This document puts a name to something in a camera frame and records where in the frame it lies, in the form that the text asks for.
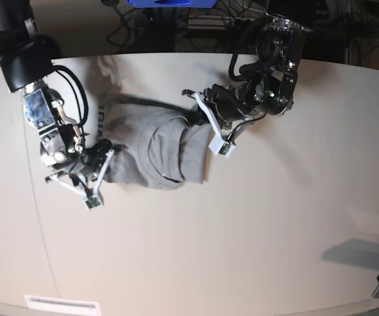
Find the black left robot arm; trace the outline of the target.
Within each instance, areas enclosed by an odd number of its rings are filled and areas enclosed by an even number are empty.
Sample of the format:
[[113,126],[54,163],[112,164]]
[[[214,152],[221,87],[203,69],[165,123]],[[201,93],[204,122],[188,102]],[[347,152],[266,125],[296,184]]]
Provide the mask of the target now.
[[220,128],[239,130],[292,108],[297,69],[317,9],[318,1],[267,1],[263,15],[245,24],[228,67],[235,84],[214,84],[199,93]]

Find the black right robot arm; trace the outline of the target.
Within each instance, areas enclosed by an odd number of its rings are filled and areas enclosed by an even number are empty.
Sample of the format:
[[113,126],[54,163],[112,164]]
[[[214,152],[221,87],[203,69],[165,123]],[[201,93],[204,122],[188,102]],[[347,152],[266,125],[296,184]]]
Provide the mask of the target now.
[[[53,64],[56,52],[50,38],[40,34],[29,1],[0,1],[0,68],[8,89],[22,92],[24,117],[38,131],[43,164],[79,185],[103,177],[112,145],[101,140],[87,147],[87,95],[69,68]],[[70,85],[77,119],[65,113],[64,98],[46,83],[52,73]]]

